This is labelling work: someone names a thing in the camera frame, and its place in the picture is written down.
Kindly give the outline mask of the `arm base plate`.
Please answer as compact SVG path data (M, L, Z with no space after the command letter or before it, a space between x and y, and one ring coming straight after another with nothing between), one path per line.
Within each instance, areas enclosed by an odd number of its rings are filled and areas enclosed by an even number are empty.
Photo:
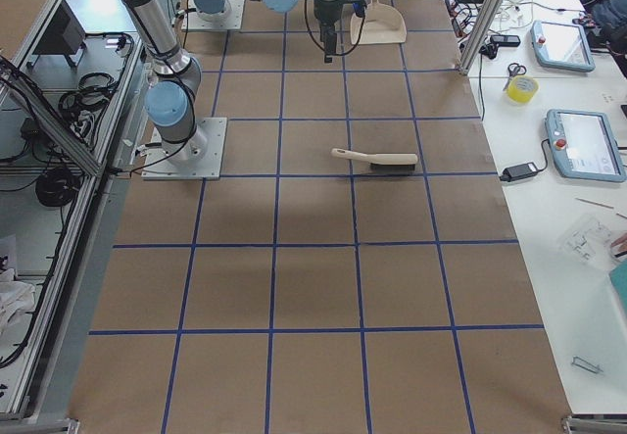
M239 30L244 0L190 0L182 28L186 32Z
M169 158L178 146L164 143L149 149L147 168L141 170L146 180L193 180L220 178L227 118L196 118L196 132L181 151Z

